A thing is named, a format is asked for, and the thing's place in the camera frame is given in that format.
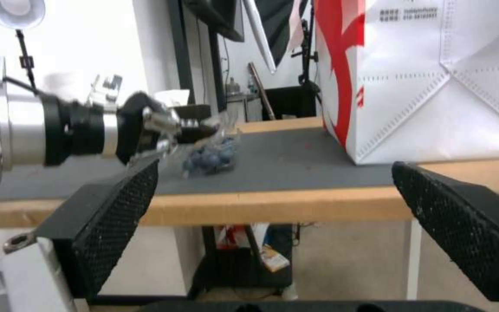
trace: metal cylinder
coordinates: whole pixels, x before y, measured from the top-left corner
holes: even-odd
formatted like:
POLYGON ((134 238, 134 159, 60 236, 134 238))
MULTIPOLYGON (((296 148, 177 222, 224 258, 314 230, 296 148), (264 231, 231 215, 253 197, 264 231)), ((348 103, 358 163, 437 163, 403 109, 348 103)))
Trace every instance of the metal cylinder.
POLYGON ((45 122, 38 97, 8 96, 11 158, 15 164, 43 164, 45 122))
POLYGON ((105 144, 103 145, 104 156, 115 156, 119 142, 119 128, 117 126, 117 115, 115 113, 103 114, 103 126, 105 127, 105 144))

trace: black joint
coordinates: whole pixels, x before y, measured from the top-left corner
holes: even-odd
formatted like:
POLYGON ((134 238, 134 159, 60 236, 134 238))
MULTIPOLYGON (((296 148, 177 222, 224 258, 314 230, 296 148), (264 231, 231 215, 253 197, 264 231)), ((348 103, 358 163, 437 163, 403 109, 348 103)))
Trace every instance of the black joint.
POLYGON ((22 68, 34 68, 34 58, 31 57, 31 56, 27 56, 27 57, 24 57, 24 56, 21 56, 19 57, 20 59, 20 67, 22 68))

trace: black stand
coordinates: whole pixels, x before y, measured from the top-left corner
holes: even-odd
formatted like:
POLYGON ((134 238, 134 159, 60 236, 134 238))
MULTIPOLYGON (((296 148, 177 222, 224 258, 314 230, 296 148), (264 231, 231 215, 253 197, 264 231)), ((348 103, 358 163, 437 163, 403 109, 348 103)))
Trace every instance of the black stand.
MULTIPOLYGON (((292 265, 272 273, 261 262, 259 248, 249 225, 244 226, 251 248, 218 250, 213 227, 202 227, 205 256, 194 275, 194 287, 276 288, 292 284, 292 265)), ((292 263, 292 225, 270 225, 267 231, 273 249, 292 263)))

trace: white shopping bag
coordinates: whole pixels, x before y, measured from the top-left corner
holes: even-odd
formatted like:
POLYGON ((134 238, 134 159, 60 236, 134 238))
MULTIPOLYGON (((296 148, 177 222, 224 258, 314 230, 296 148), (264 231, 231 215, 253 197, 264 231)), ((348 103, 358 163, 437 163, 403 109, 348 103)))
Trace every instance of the white shopping bag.
POLYGON ((317 0, 325 128, 357 164, 499 157, 499 0, 317 0))

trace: black wire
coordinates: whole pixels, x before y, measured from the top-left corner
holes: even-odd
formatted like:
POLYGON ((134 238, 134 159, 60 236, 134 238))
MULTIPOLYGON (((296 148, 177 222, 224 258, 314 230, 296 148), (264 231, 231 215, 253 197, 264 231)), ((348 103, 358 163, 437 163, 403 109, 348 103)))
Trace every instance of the black wire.
POLYGON ((34 89, 34 94, 38 94, 36 91, 36 83, 34 82, 34 73, 32 72, 32 68, 34 67, 34 64, 30 63, 30 56, 28 55, 28 52, 26 51, 26 44, 24 43, 24 34, 22 34, 22 30, 17 29, 16 30, 16 37, 18 38, 18 43, 20 44, 20 51, 22 52, 22 60, 24 63, 24 67, 26 68, 26 74, 28 75, 28 79, 30 80, 30 85, 32 86, 32 89, 34 89))
POLYGON ((13 85, 16 85, 17 87, 21 87, 22 89, 25 89, 25 90, 28 90, 32 93, 34 93, 34 95, 38 95, 38 94, 43 94, 42 91, 38 90, 38 89, 34 89, 32 87, 30 87, 29 85, 27 85, 26 83, 20 81, 20 80, 17 80, 17 79, 14 79, 12 77, 4 77, 3 78, 3 81, 5 82, 8 82, 8 83, 11 83, 13 85))
MULTIPOLYGON (((224 88, 226 89, 226 83, 228 81, 228 75, 230 74, 230 56, 228 55, 228 48, 226 47, 226 39, 222 37, 222 43, 224 44, 224 51, 226 52, 226 78, 224 79, 224 88)), ((224 93, 224 102, 227 101, 227 92, 224 93)))
POLYGON ((200 20, 196 19, 196 25, 198 26, 198 44, 200 46, 200 63, 201 63, 201 81, 204 84, 204 98, 203 98, 203 103, 205 104, 205 97, 206 97, 206 87, 205 87, 205 77, 204 77, 204 58, 201 56, 201 37, 200 37, 200 20))

